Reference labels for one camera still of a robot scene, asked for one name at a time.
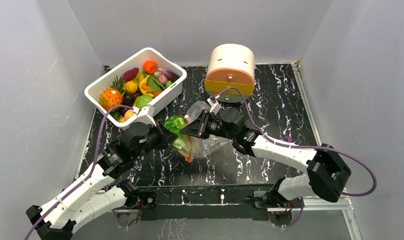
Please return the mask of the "green toy cabbage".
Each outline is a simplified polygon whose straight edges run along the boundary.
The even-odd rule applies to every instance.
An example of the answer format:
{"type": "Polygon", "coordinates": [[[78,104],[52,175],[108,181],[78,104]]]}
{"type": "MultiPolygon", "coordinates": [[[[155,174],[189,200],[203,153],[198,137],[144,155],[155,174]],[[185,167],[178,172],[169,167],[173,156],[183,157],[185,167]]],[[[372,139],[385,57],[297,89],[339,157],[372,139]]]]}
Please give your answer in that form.
{"type": "Polygon", "coordinates": [[[192,157],[192,140],[189,135],[181,133],[181,129],[188,124],[184,116],[174,115],[169,117],[164,123],[164,127],[177,135],[177,139],[173,141],[173,147],[185,158],[188,163],[193,161],[192,157]]]}

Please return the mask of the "clear zip top bag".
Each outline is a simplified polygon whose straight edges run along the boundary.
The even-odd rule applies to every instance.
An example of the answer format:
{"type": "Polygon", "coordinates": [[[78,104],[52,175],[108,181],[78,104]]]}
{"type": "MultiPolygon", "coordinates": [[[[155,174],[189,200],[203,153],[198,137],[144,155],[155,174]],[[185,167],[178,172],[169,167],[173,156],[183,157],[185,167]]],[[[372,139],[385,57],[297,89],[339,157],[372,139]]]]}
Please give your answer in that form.
{"type": "MultiPolygon", "coordinates": [[[[186,127],[196,120],[202,110],[210,110],[211,106],[204,101],[194,103],[184,115],[184,123],[174,121],[174,127],[186,127]]],[[[211,135],[208,139],[196,138],[193,136],[177,134],[177,139],[172,143],[175,149],[185,158],[188,163],[198,158],[205,158],[224,145],[231,143],[231,140],[211,135]]]]}

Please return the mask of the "dark toy plum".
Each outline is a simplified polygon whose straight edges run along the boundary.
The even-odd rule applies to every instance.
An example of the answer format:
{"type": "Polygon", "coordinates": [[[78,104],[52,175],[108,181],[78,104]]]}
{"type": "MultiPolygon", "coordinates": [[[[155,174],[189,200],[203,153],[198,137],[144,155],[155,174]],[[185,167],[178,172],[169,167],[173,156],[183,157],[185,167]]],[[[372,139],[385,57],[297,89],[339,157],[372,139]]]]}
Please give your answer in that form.
{"type": "Polygon", "coordinates": [[[125,106],[130,106],[130,107],[132,107],[134,105],[135,100],[136,100],[136,97],[133,94],[127,93],[127,92],[123,95],[122,98],[123,98],[122,104],[125,106]]]}

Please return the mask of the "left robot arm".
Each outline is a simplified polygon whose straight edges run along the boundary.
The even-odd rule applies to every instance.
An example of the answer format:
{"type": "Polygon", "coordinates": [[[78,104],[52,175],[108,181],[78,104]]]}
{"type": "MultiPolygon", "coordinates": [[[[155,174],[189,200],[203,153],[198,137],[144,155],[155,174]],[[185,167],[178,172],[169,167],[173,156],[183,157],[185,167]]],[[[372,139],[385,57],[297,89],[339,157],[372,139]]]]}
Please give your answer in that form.
{"type": "Polygon", "coordinates": [[[26,215],[42,240],[69,240],[82,226],[116,208],[135,208],[143,202],[130,181],[111,184],[152,150],[165,149],[177,134],[159,122],[130,125],[96,157],[95,162],[70,186],[49,202],[32,205],[26,215]],[[111,186],[105,193],[99,191],[111,186]]]}

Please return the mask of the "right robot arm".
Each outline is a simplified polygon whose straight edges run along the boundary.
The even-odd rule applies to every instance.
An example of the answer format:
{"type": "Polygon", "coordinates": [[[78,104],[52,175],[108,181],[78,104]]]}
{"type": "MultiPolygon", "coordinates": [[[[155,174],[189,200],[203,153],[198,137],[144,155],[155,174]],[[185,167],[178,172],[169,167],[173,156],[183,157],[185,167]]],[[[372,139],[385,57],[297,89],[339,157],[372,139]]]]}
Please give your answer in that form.
{"type": "Polygon", "coordinates": [[[352,173],[337,153],[274,140],[249,127],[234,108],[223,110],[219,116],[203,110],[180,133],[204,140],[211,136],[225,138],[241,154],[274,160],[301,171],[302,175],[281,178],[262,196],[252,197],[269,206],[285,207],[290,201],[307,196],[336,203],[352,173]]]}

